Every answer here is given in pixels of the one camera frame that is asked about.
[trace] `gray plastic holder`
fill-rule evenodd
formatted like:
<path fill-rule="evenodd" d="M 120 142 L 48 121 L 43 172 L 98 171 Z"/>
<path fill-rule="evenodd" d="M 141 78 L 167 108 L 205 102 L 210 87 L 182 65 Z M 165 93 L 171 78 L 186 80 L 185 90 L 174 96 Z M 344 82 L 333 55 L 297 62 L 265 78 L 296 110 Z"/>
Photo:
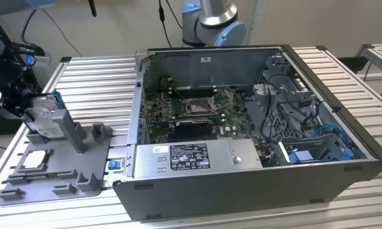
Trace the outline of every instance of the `gray plastic holder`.
<path fill-rule="evenodd" d="M 54 120 L 70 134 L 48 143 L 40 136 L 28 135 L 31 142 L 0 191 L 1 206 L 100 194 L 112 128 L 103 123 L 86 128 L 74 125 L 66 110 L 55 113 Z M 26 167 L 28 154 L 43 150 L 42 164 Z"/>

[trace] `motherboard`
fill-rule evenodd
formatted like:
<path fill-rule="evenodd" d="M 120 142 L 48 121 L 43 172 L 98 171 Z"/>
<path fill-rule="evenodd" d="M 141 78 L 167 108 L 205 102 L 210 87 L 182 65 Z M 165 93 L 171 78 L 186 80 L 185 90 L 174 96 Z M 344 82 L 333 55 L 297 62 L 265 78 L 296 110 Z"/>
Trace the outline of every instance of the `motherboard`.
<path fill-rule="evenodd" d="M 226 137 L 258 141 L 242 96 L 230 87 L 199 91 L 170 88 L 149 99 L 145 118 L 150 144 Z"/>

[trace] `white wall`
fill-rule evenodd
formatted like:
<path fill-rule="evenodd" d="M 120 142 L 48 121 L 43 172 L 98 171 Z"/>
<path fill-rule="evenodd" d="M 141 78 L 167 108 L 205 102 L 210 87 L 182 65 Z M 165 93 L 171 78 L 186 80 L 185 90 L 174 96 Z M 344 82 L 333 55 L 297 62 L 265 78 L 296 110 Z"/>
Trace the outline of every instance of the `white wall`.
<path fill-rule="evenodd" d="M 60 0 L 47 12 L 62 27 L 70 41 L 83 56 L 134 55 L 138 49 L 169 47 L 159 20 L 158 0 L 96 0 L 98 17 L 94 18 L 87 0 Z M 233 0 L 238 6 L 239 19 L 250 28 L 257 0 Z M 174 47 L 182 45 L 182 30 L 171 15 L 166 1 L 162 1 L 166 27 Z M 182 19 L 182 0 L 170 0 L 178 19 Z M 30 12 L 0 17 L 3 26 L 16 42 Z M 43 11 L 31 20 L 27 40 L 40 45 L 52 55 L 50 68 L 35 67 L 42 83 L 47 82 L 64 56 L 78 56 L 64 41 Z"/>
<path fill-rule="evenodd" d="M 259 0 L 266 7 L 251 44 L 324 45 L 353 56 L 364 43 L 382 43 L 382 0 Z"/>

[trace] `warning label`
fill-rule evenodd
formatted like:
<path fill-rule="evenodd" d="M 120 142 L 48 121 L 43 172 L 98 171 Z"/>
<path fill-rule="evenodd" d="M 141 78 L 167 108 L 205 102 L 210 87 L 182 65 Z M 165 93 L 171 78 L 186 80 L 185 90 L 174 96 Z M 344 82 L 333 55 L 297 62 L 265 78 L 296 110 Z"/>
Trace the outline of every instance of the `warning label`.
<path fill-rule="evenodd" d="M 206 144 L 170 146 L 173 170 L 210 168 Z"/>

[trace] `blue cable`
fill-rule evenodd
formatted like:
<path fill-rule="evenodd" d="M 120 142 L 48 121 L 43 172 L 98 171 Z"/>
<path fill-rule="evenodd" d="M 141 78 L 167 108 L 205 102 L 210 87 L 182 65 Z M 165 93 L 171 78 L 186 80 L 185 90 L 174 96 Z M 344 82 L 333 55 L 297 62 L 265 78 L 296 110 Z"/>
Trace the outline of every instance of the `blue cable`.
<path fill-rule="evenodd" d="M 333 128 L 333 129 L 336 129 L 336 130 L 341 133 L 341 135 L 344 136 L 345 144 L 346 144 L 346 145 L 349 144 L 349 138 L 348 138 L 348 136 L 345 135 L 345 133 L 342 132 L 342 130 L 341 130 L 337 126 L 334 126 L 334 125 L 324 125 L 321 128 L 318 128 L 318 130 L 316 131 L 313 137 L 317 137 L 318 134 L 320 134 L 320 132 L 321 132 L 321 130 L 325 129 L 325 128 Z"/>

